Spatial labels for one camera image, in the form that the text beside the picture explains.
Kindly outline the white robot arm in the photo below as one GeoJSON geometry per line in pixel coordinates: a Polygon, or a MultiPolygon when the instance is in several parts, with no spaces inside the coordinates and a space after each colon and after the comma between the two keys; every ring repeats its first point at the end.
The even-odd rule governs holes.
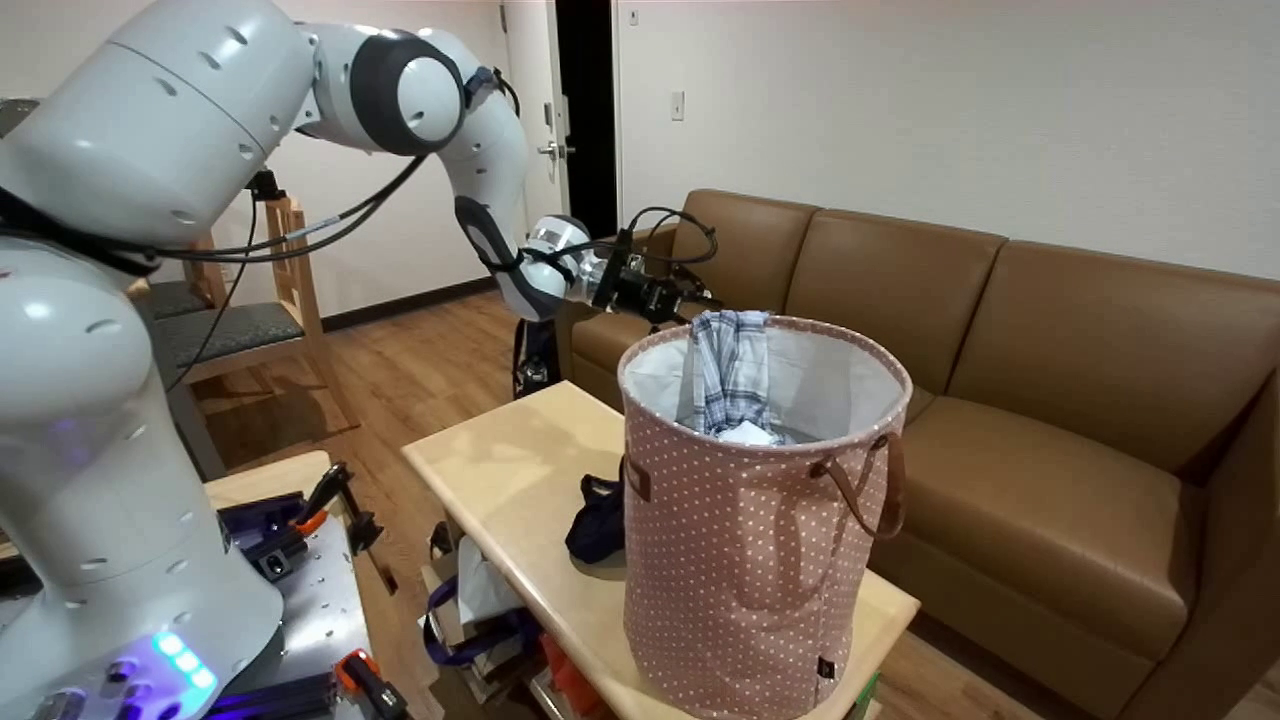
{"type": "Polygon", "coordinates": [[[533,223],[506,81],[441,29],[317,25],[273,0],[153,0],[0,143],[0,529],[41,590],[0,631],[0,706],[200,720],[273,645],[285,595],[225,536],[130,288],[211,264],[206,231],[304,131],[441,160],[453,211],[520,318],[599,310],[640,254],[533,223]]]}

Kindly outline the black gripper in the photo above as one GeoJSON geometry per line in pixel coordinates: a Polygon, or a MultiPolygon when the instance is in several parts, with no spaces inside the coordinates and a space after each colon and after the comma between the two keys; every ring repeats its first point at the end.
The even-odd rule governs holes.
{"type": "Polygon", "coordinates": [[[674,252],[674,231],[627,236],[605,243],[605,271],[593,290],[599,310],[635,310],[650,324],[689,324],[713,304],[713,288],[696,276],[692,254],[674,252]]]}

